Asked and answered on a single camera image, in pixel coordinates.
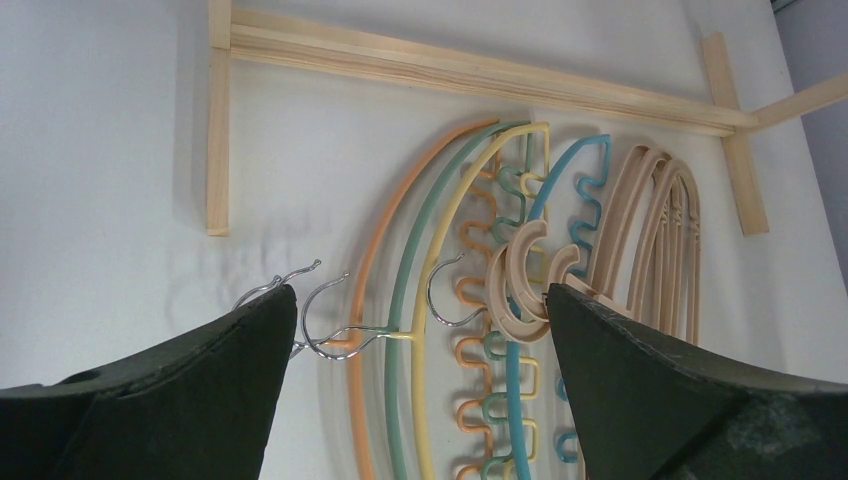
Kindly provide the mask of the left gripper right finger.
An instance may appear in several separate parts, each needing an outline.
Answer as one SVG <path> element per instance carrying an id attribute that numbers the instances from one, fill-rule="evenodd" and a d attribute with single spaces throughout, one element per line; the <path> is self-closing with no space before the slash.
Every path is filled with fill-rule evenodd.
<path id="1" fill-rule="evenodd" d="M 592 479 L 843 479 L 847 388 L 764 369 L 547 293 L 551 336 Z"/>

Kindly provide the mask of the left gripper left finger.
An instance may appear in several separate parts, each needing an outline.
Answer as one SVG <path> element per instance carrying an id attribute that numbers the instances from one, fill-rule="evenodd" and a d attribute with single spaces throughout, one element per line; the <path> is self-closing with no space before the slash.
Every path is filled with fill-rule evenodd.
<path id="1" fill-rule="evenodd" d="M 255 479 L 293 347 L 283 285 L 54 385 L 1 393 L 5 479 Z"/>

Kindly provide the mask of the beige plastic hanger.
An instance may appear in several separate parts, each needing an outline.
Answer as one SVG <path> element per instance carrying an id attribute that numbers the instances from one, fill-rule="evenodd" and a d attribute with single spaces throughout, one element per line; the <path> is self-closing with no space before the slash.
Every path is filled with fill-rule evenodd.
<path id="1" fill-rule="evenodd" d="M 542 320 L 524 322 L 510 308 L 507 298 L 506 251 L 501 246 L 490 259 L 484 277 L 484 293 L 491 319 L 500 332 L 508 339 L 522 344 L 532 344 L 542 340 L 549 332 L 550 325 Z"/>
<path id="2" fill-rule="evenodd" d="M 650 178 L 654 190 L 637 242 L 627 309 L 636 320 L 696 345 L 701 307 L 697 183 L 680 159 L 663 162 Z"/>
<path id="3" fill-rule="evenodd" d="M 656 326 L 675 305 L 679 255 L 683 252 L 682 200 L 677 180 L 679 162 L 656 148 L 637 145 L 625 158 L 607 212 L 602 215 L 598 244 L 589 262 L 589 285 L 614 295 L 626 239 L 636 219 L 640 198 L 654 187 L 640 230 L 625 310 L 635 320 Z"/>
<path id="4" fill-rule="evenodd" d="M 548 226 L 543 219 L 531 220 L 518 228 L 506 250 L 507 283 L 518 306 L 530 317 L 526 323 L 548 322 L 544 300 L 531 287 L 527 257 L 537 240 L 547 236 Z"/>

